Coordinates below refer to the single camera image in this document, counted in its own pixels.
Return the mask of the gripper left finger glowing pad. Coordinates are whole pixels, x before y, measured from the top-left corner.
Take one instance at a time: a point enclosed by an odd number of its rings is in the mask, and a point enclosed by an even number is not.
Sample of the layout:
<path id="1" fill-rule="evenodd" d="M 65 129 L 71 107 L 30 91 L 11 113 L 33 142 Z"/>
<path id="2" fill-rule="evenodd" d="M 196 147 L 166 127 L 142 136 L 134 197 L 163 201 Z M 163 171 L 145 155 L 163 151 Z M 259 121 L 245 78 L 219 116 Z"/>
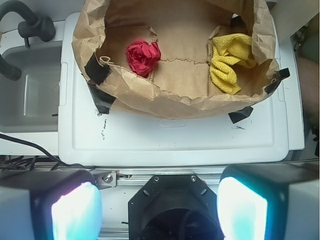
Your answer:
<path id="1" fill-rule="evenodd" d="M 2 240 L 96 240 L 102 222 L 102 196 L 87 170 L 0 174 Z"/>

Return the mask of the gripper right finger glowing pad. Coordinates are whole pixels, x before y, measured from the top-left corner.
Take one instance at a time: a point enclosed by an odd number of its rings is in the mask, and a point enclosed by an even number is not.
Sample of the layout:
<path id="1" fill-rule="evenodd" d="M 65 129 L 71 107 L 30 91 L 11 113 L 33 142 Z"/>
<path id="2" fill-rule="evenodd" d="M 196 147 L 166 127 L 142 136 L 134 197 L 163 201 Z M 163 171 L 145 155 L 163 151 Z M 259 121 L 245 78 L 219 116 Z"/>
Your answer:
<path id="1" fill-rule="evenodd" d="M 228 240 L 318 240 L 320 165 L 229 165 L 218 185 L 217 213 Z"/>

